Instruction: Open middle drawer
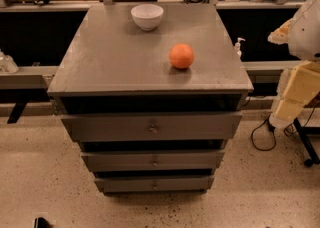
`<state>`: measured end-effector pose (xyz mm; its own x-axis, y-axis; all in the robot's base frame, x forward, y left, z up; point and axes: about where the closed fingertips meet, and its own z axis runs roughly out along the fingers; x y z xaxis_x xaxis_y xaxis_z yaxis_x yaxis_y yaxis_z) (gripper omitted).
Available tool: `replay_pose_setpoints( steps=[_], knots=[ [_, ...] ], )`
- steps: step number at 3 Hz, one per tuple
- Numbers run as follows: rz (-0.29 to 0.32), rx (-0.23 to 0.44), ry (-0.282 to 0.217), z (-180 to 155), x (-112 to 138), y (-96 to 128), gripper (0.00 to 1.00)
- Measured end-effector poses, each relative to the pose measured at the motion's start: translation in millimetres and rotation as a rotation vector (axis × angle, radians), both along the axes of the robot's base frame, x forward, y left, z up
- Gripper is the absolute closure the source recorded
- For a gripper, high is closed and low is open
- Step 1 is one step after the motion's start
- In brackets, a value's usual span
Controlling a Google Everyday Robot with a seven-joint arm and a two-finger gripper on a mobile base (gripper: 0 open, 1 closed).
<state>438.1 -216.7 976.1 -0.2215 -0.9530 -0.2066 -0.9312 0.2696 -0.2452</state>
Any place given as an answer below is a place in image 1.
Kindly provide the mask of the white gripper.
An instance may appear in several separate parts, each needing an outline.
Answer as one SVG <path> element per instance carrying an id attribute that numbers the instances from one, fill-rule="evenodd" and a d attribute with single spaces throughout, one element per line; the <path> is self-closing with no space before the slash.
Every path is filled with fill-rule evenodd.
<path id="1" fill-rule="evenodd" d="M 269 116 L 275 128 L 285 128 L 292 124 L 320 92 L 320 64 L 305 61 L 294 69 L 286 69 L 280 76 L 277 96 Z"/>

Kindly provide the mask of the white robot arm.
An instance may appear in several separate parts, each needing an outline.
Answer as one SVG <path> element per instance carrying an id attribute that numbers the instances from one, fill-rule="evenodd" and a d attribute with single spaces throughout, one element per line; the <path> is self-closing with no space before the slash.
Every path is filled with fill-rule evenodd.
<path id="1" fill-rule="evenodd" d="M 281 74 L 269 116 L 273 127 L 284 128 L 320 92 L 320 0 L 306 0 L 291 19 L 270 33 L 268 41 L 287 44 L 289 53 L 301 60 Z"/>

